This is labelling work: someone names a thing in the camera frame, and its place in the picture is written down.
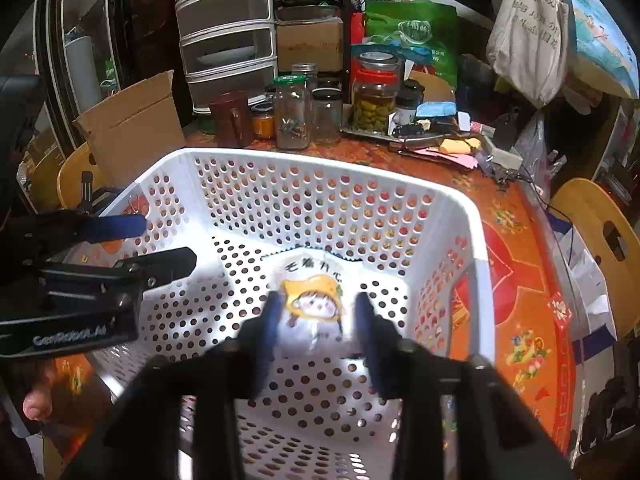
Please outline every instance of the laundry basket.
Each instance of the laundry basket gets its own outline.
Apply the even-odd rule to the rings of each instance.
[[[146,171],[105,214],[123,212],[145,214],[148,231],[80,245],[67,261],[112,266],[188,246],[198,263],[188,279],[145,293],[137,342],[93,353],[115,394],[156,353],[184,360],[233,337],[266,299],[261,257],[298,244],[361,259],[360,288],[376,312],[443,356],[460,302],[454,288],[463,283],[469,350],[493,361],[482,224],[456,190],[321,158],[184,149]],[[362,360],[277,359],[260,396],[236,405],[244,467],[254,478],[387,479],[400,409],[376,396]],[[193,410],[186,398],[180,430],[188,440]]]

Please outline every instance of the brown mug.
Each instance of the brown mug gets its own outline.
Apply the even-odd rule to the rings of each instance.
[[[209,105],[219,148],[244,148],[254,142],[254,124],[246,92],[216,95]]]

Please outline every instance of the green bag logo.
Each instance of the green bag logo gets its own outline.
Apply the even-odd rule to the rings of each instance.
[[[400,40],[411,46],[424,46],[431,39],[431,23],[427,20],[409,20],[398,23]]]

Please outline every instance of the green lid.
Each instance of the green lid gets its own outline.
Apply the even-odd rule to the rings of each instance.
[[[306,75],[281,75],[273,80],[277,86],[302,84],[306,81]]]

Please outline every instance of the plastic jar with red lid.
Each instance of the plastic jar with red lid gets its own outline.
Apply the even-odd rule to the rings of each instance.
[[[359,68],[353,83],[353,127],[386,134],[394,112],[398,75]]]

